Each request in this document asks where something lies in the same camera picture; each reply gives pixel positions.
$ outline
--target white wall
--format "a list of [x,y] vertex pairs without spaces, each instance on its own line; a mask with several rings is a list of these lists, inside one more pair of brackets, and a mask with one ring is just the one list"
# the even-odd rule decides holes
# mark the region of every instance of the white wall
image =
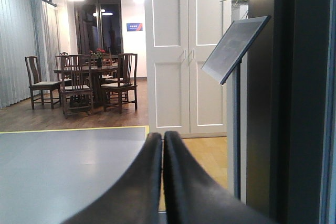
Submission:
[[[121,0],[123,52],[138,54],[138,77],[147,77],[146,33],[144,4],[133,0]],[[127,23],[142,23],[142,31],[127,31]]]
[[58,36],[60,52],[77,54],[74,3],[66,0],[52,0],[58,9]]

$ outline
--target cabinet handle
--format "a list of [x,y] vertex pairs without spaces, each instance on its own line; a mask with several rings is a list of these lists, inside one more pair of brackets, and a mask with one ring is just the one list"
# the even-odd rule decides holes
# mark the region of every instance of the cabinet handle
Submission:
[[195,59],[195,49],[191,50],[191,60],[189,61],[189,64]]
[[183,51],[183,54],[184,56],[183,56],[183,60],[181,61],[181,63],[183,63],[187,59],[187,49]]

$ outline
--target yellow floor line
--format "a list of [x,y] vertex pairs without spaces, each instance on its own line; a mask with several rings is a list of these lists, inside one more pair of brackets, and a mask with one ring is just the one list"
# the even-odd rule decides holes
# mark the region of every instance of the yellow floor line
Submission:
[[124,129],[124,128],[145,128],[145,136],[149,133],[149,126],[122,126],[122,127],[102,127],[102,128],[83,128],[83,129],[61,129],[61,130],[40,130],[40,131],[9,131],[0,132],[0,134],[11,134],[11,133],[28,133],[28,132],[53,132],[53,131],[86,131],[86,130],[101,130],[101,129]]

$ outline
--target white double door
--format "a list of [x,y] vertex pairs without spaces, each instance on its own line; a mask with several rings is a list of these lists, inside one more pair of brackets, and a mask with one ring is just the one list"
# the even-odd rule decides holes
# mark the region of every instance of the white double door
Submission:
[[226,132],[226,87],[201,67],[230,24],[230,1],[146,0],[150,131]]

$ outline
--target potted plant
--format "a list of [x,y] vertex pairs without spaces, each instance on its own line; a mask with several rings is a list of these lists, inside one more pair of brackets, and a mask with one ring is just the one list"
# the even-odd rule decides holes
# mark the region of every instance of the potted plant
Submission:
[[105,54],[105,50],[101,49],[101,48],[97,48],[96,52],[93,52],[92,50],[90,50],[90,53],[92,56],[95,57],[96,62],[97,62],[97,67],[101,68],[102,67],[102,58],[103,58],[103,54]]

